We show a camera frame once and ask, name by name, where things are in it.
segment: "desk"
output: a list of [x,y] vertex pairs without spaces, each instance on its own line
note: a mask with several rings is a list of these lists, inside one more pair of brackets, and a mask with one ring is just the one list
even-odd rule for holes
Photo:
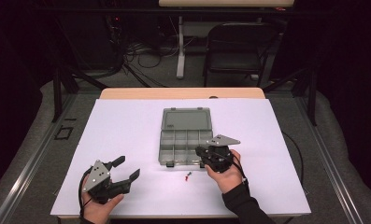
[[[159,0],[160,7],[292,7],[293,0]],[[178,22],[178,65],[177,78],[184,77],[184,21]]]
[[[206,99],[209,96],[220,98]],[[189,165],[167,168],[158,162],[163,109],[198,106],[210,108],[215,135],[227,134],[242,142],[233,148],[242,155],[251,195],[269,216],[310,213],[273,109],[261,89],[135,88],[102,92],[51,214],[77,217],[78,182],[84,171],[97,159],[113,161],[124,155],[126,162],[111,170],[113,181],[128,178],[138,168],[140,177],[111,217],[234,217],[204,169]],[[190,171],[193,173],[185,181]]]

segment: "metal bracket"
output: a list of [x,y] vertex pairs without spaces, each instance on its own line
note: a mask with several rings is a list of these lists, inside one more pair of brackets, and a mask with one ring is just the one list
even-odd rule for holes
[[86,181],[83,192],[89,191],[109,177],[109,170],[102,162],[97,160],[92,168],[92,171],[90,172],[89,178]]
[[240,141],[234,138],[227,137],[225,135],[218,134],[217,136],[208,140],[207,144],[215,147],[223,147],[240,144]]

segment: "human hand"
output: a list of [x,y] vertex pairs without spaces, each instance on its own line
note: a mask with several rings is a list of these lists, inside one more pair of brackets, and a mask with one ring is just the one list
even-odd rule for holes
[[[89,175],[83,180],[83,186],[86,184]],[[84,206],[83,217],[95,224],[105,224],[112,209],[124,198],[123,194],[119,194],[105,204],[100,204],[92,199],[88,192],[82,192],[82,201]]]
[[[234,162],[240,165],[240,154],[233,149],[231,149],[231,152],[234,154]],[[208,175],[217,182],[222,193],[227,193],[242,183],[243,176],[234,165],[231,165],[229,169],[223,173],[214,172],[208,165],[206,165],[206,170]]]

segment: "white paper sheet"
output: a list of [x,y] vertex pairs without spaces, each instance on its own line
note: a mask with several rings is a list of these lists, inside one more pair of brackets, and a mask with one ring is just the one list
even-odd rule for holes
[[[78,182],[95,160],[126,162],[112,168],[113,182],[140,168],[131,192],[112,211],[119,217],[232,216],[216,183],[195,166],[166,168],[158,161],[164,108],[209,107],[214,136],[241,141],[231,146],[255,197],[268,215],[309,214],[310,208],[268,100],[97,100],[79,141],[63,186],[51,210],[78,216]],[[185,176],[193,171],[188,181]]]

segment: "black sleeve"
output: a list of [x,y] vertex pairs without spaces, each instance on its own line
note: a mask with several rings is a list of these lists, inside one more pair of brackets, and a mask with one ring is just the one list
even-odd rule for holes
[[241,224],[274,224],[275,222],[260,209],[256,199],[252,198],[243,184],[222,194],[225,206],[235,213]]

